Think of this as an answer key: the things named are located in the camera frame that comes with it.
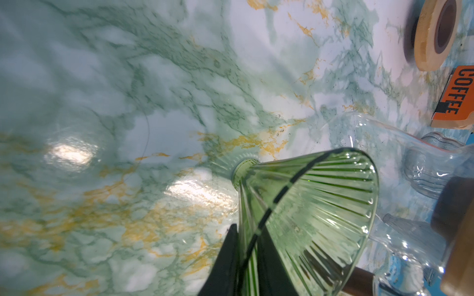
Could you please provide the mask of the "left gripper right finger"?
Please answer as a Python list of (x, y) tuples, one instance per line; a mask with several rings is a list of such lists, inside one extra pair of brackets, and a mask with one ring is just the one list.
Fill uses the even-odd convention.
[(267, 228), (257, 240), (260, 296), (297, 296)]

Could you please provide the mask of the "orange coffee filter pack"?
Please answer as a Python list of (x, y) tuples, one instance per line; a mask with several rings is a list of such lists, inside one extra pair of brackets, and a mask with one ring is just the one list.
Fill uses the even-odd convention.
[(432, 116), (431, 127), (469, 130), (474, 126), (474, 67), (458, 66)]

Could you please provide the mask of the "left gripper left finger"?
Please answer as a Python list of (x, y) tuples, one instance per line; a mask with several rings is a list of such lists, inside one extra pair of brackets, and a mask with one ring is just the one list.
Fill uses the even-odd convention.
[(232, 224), (227, 232), (211, 273), (198, 296), (234, 296), (238, 281), (238, 226)]

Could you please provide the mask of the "green glass dripper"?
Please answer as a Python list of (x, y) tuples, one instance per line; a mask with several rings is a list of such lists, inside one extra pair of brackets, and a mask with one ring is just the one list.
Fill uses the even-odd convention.
[(257, 240), (267, 228), (298, 296), (335, 296), (355, 269), (374, 223), (373, 160), (339, 148), (234, 169), (239, 193), (241, 296), (259, 296)]

